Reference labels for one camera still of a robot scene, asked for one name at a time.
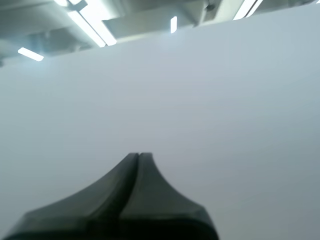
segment light fixture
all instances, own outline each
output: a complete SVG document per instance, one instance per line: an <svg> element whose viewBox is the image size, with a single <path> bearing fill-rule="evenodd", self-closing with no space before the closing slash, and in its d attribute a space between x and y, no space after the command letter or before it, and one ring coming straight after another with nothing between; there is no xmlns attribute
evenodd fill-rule
<svg viewBox="0 0 320 240"><path fill-rule="evenodd" d="M67 0L54 0L58 5L62 7L67 7L68 6L68 1Z"/></svg>
<svg viewBox="0 0 320 240"><path fill-rule="evenodd" d="M77 11L68 12L69 17L100 47L103 48L106 43L95 32L95 30L86 22L86 20Z"/></svg>
<svg viewBox="0 0 320 240"><path fill-rule="evenodd" d="M250 17L254 12L257 10L257 8L260 6L263 0L257 0L255 5L251 8L249 13L245 16L246 18Z"/></svg>
<svg viewBox="0 0 320 240"><path fill-rule="evenodd" d="M97 17L95 11L92 10L89 5L81 9L80 13L108 46L112 46L117 43L115 37L106 27L106 25L99 19L99 17Z"/></svg>
<svg viewBox="0 0 320 240"><path fill-rule="evenodd" d="M171 33L173 34L175 31L177 31L177 23L178 23L178 18L177 16L174 16L173 18L171 18L170 20L170 30Z"/></svg>
<svg viewBox="0 0 320 240"><path fill-rule="evenodd" d="M26 49L24 47L20 48L18 50L19 54L22 54L28 58L31 58L33 60L36 60L38 62L42 61L42 59L44 59L44 56L39 55L38 53L35 53L33 51L30 51L29 49Z"/></svg>
<svg viewBox="0 0 320 240"><path fill-rule="evenodd" d="M257 10L263 0L244 0L233 20L244 18L246 15L250 17Z"/></svg>

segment fluorescent light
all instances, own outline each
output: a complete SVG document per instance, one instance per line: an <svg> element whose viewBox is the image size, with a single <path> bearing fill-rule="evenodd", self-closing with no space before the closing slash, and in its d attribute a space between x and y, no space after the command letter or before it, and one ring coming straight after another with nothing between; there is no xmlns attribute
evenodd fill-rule
<svg viewBox="0 0 320 240"><path fill-rule="evenodd" d="M250 13L250 16L255 12L255 10L259 7L262 0L244 0L241 7L239 8L238 12L234 16L233 20L238 20L244 18L248 12Z"/></svg>
<svg viewBox="0 0 320 240"><path fill-rule="evenodd" d="M246 18L250 17L254 12L257 10L257 8L260 6L263 0L256 1L255 5L251 8L249 13L245 16Z"/></svg>
<svg viewBox="0 0 320 240"><path fill-rule="evenodd" d="M99 37L86 20L77 12L68 12L69 17L100 47L103 48L106 43Z"/></svg>
<svg viewBox="0 0 320 240"><path fill-rule="evenodd" d="M70 1L70 3L72 3L73 5L76 5L76 4L78 4L78 3L81 2L81 0L69 0L69 1Z"/></svg>
<svg viewBox="0 0 320 240"><path fill-rule="evenodd" d="M106 25L99 19L99 16L96 15L95 11L90 8L89 5L81 9L80 13L108 46L112 46L117 43L115 37L106 27Z"/></svg>
<svg viewBox="0 0 320 240"><path fill-rule="evenodd" d="M26 56L28 58L31 58L33 60L36 60L38 62L40 62L40 61L42 61L42 59L44 59L44 56L41 56L38 53L30 51L30 50L28 50L28 49L26 49L24 47L20 48L18 50L18 53L20 53L20 54L22 54L22 55L24 55L24 56Z"/></svg>
<svg viewBox="0 0 320 240"><path fill-rule="evenodd" d="M171 33L172 33L172 34L173 34L175 31L177 31L177 22L178 22L177 16L174 16L174 17L171 18L171 20L170 20L170 29L171 29Z"/></svg>
<svg viewBox="0 0 320 240"><path fill-rule="evenodd" d="M109 20L117 17L118 11L115 4L108 4L106 7L105 0L85 0L91 11L94 11L94 15L99 20Z"/></svg>
<svg viewBox="0 0 320 240"><path fill-rule="evenodd" d="M58 5L62 7L67 7L68 6L68 1L67 0L54 0Z"/></svg>

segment white wall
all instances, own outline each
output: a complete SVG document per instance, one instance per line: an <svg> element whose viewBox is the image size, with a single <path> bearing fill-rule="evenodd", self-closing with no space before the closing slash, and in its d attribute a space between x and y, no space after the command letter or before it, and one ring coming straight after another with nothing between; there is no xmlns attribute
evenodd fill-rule
<svg viewBox="0 0 320 240"><path fill-rule="evenodd" d="M222 240L320 231L320 4L0 70L0 233L129 152Z"/></svg>

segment black plastic part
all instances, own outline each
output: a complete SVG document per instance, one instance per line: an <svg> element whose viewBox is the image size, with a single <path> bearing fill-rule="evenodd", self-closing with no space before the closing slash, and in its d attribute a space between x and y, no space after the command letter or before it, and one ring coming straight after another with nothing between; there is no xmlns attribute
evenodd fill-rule
<svg viewBox="0 0 320 240"><path fill-rule="evenodd" d="M119 214L135 183L138 157L130 153L87 188L28 212L5 239L116 235Z"/></svg>
<svg viewBox="0 0 320 240"><path fill-rule="evenodd" d="M31 211L4 240L218 240L206 210L174 190L151 153L130 153L82 191Z"/></svg>
<svg viewBox="0 0 320 240"><path fill-rule="evenodd" d="M136 182L119 220L122 234L131 239L219 239L206 210L168 184L151 153L139 157Z"/></svg>

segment ceiling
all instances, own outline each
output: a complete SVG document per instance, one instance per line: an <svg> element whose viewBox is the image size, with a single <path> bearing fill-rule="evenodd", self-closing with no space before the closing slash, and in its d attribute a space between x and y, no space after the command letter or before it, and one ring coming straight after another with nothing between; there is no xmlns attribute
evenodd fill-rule
<svg viewBox="0 0 320 240"><path fill-rule="evenodd" d="M117 43L170 31L231 21L244 0L82 0L104 23ZM314 0L263 0L255 15ZM97 48L54 0L0 0L0 66L28 61L21 47L45 57Z"/></svg>

